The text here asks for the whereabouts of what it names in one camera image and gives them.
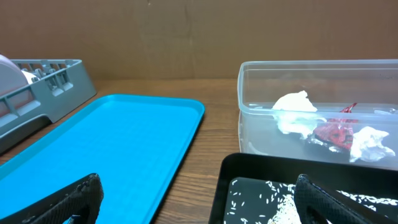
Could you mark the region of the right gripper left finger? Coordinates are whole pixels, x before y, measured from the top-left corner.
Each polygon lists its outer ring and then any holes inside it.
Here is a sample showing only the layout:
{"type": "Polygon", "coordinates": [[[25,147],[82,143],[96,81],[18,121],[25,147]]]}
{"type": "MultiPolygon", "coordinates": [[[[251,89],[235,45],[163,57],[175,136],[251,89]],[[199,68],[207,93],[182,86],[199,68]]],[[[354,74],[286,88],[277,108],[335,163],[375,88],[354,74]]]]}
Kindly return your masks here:
{"type": "Polygon", "coordinates": [[[95,223],[104,198],[98,174],[89,174],[1,219],[1,224],[95,223]]]}

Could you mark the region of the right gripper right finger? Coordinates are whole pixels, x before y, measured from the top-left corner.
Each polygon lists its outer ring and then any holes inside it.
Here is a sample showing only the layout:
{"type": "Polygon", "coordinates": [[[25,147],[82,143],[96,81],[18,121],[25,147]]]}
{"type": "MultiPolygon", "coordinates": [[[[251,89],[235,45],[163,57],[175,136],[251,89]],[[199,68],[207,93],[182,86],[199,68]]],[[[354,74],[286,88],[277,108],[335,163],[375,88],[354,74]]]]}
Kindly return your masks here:
{"type": "Polygon", "coordinates": [[[306,174],[297,178],[294,203],[302,224],[396,224],[343,194],[327,189],[306,174]]]}

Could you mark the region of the pile of white rice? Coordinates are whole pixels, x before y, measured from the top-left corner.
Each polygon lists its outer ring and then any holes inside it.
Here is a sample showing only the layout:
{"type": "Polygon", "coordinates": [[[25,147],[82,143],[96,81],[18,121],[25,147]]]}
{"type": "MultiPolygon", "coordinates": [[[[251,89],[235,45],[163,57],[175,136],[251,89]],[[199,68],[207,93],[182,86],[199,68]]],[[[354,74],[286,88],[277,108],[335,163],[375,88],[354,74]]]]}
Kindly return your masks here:
{"type": "MultiPolygon", "coordinates": [[[[300,223],[294,203],[295,184],[237,177],[226,190],[221,217],[217,223],[271,224],[300,223]]],[[[345,197],[378,214],[397,221],[397,197],[382,197],[355,192],[338,184],[345,197]]]]}

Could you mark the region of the red snack wrapper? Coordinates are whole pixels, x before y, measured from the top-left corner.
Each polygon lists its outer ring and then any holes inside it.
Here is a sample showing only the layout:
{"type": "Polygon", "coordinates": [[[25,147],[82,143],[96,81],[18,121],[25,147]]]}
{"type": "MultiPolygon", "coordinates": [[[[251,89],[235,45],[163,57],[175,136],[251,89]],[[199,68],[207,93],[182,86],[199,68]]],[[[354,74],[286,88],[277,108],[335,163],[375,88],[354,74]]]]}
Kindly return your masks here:
{"type": "Polygon", "coordinates": [[[328,119],[314,129],[311,142],[327,147],[332,152],[349,152],[353,144],[353,125],[357,119],[328,119]]]}

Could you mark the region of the small white tissue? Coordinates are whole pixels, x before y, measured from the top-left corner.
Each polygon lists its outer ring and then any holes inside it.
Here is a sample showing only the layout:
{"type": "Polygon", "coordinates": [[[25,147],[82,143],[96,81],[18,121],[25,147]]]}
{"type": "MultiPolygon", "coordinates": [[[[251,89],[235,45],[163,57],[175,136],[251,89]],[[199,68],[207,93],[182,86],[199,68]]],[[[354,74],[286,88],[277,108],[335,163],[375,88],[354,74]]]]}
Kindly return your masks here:
{"type": "Polygon", "coordinates": [[[385,157],[395,157],[396,153],[382,144],[383,139],[388,135],[388,132],[370,126],[354,133],[349,161],[356,162],[360,159],[365,162],[377,162],[385,157]]]}

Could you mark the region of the teal plastic tray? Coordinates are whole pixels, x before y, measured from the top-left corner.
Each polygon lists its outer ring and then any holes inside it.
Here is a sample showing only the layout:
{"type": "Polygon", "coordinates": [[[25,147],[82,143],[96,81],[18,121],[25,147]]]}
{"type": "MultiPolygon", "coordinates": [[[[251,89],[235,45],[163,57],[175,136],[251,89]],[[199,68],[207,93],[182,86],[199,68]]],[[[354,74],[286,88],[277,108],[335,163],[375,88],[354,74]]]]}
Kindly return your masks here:
{"type": "Polygon", "coordinates": [[[98,223],[149,223],[204,112],[183,98],[95,100],[1,166],[1,216],[96,173],[104,191],[98,223]]]}

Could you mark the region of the large white tissue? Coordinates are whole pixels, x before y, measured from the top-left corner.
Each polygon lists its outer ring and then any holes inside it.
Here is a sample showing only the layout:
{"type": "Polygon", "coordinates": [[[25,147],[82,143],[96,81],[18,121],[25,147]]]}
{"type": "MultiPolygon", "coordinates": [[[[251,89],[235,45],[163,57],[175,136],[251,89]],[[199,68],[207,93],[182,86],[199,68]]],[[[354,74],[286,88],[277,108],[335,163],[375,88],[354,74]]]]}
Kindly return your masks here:
{"type": "Polygon", "coordinates": [[[305,90],[282,96],[275,102],[272,110],[279,131],[282,134],[300,134],[301,139],[307,139],[313,134],[319,122],[326,122],[317,113],[318,109],[310,102],[305,90]]]}

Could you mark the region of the large white plate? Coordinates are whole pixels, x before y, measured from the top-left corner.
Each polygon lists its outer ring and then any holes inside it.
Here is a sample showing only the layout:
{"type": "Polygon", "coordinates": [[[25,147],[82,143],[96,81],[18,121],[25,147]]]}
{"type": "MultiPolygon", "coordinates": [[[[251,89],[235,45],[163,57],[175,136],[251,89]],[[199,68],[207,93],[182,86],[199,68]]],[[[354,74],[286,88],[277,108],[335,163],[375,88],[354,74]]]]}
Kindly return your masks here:
{"type": "Polygon", "coordinates": [[[29,84],[21,69],[7,57],[1,55],[0,63],[1,96],[29,84]]]}

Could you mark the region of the white bowl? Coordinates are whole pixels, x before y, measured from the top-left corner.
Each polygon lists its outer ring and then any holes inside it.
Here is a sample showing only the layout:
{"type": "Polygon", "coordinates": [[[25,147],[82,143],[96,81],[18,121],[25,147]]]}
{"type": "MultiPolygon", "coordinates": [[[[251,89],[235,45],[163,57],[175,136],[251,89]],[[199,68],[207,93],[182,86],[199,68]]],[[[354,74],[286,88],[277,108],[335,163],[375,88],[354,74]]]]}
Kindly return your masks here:
{"type": "Polygon", "coordinates": [[[40,80],[40,78],[34,75],[33,73],[24,70],[22,70],[22,73],[25,76],[25,79],[27,80],[28,84],[32,84],[40,80]]]}

